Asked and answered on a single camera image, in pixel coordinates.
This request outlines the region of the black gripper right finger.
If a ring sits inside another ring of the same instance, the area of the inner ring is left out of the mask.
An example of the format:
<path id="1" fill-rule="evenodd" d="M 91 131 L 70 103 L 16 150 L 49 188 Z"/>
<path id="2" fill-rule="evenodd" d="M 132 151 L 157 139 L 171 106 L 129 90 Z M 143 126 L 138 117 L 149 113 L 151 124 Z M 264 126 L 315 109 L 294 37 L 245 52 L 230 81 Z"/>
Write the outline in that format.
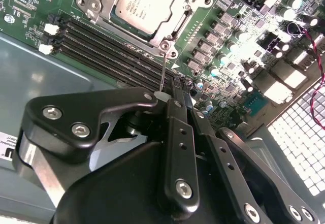
<path id="1" fill-rule="evenodd" d="M 235 132 L 214 131 L 207 116 L 194 108 L 182 82 L 195 147 L 203 153 L 225 188 L 232 223 L 320 223 L 311 207 Z"/>

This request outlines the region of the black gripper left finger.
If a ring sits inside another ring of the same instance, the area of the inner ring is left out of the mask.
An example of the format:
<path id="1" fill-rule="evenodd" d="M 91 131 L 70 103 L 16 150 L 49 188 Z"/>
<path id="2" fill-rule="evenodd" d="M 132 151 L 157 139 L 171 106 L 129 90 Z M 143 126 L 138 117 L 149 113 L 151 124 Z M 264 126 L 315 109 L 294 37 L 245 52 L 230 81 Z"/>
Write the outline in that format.
<path id="1" fill-rule="evenodd" d="M 179 78 L 163 92 L 133 87 L 38 97 L 23 116 L 23 165 L 55 208 L 78 180 L 146 143 L 159 143 L 157 200 L 194 213 L 200 192 L 193 128 Z"/>

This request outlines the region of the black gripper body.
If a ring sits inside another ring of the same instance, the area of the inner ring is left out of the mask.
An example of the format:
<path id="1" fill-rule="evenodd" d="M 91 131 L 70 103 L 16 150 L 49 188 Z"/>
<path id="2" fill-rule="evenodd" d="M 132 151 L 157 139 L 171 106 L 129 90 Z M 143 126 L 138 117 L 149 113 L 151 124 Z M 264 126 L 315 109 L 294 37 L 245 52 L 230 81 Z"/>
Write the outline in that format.
<path id="1" fill-rule="evenodd" d="M 159 143 L 146 143 L 74 183 L 60 200 L 52 223 L 174 223 L 158 203 Z M 200 205 L 187 223 L 235 223 L 225 188 L 210 164 L 197 159 Z"/>

